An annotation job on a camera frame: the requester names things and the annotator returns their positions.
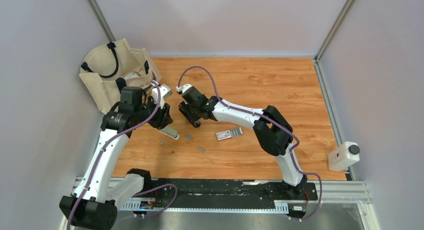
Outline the black large stapler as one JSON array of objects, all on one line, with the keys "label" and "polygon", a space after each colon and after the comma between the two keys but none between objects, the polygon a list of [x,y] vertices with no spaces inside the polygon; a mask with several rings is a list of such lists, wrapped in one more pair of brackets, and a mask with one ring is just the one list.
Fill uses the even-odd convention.
[{"label": "black large stapler", "polygon": [[200,116],[196,114],[190,105],[182,101],[178,105],[178,110],[194,128],[199,128],[201,126],[201,122],[199,121]]}]

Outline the long staple strip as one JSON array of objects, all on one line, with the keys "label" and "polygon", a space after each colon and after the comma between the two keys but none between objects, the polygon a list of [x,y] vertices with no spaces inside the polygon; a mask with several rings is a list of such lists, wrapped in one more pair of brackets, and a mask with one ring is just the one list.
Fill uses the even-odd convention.
[{"label": "long staple strip", "polygon": [[187,138],[188,140],[192,140],[193,139],[193,137],[190,136],[190,135],[188,135],[188,134],[186,134],[184,137]]}]

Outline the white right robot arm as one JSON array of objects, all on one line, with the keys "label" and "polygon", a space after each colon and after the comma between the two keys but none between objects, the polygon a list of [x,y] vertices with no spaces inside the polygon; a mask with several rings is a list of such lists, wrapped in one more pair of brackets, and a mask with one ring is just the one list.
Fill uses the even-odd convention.
[{"label": "white right robot arm", "polygon": [[249,108],[217,96],[208,98],[190,84],[178,86],[176,91],[183,98],[179,110],[194,127],[199,127],[199,120],[204,119],[229,122],[252,130],[260,147],[275,157],[283,175],[286,195],[296,200],[305,193],[308,178],[294,153],[298,143],[293,141],[298,138],[276,107]]}]

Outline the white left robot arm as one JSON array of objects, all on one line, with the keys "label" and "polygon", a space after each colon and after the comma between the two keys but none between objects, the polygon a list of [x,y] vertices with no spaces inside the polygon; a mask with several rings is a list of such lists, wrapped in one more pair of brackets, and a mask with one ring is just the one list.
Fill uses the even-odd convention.
[{"label": "white left robot arm", "polygon": [[132,132],[150,124],[161,130],[173,122],[165,99],[172,90],[165,84],[152,83],[151,95],[140,87],[123,87],[120,100],[103,117],[93,158],[70,196],[63,196],[59,208],[67,218],[66,228],[110,230],[118,210],[134,196],[148,197],[156,191],[147,170],[132,168],[110,188],[112,173]]}]

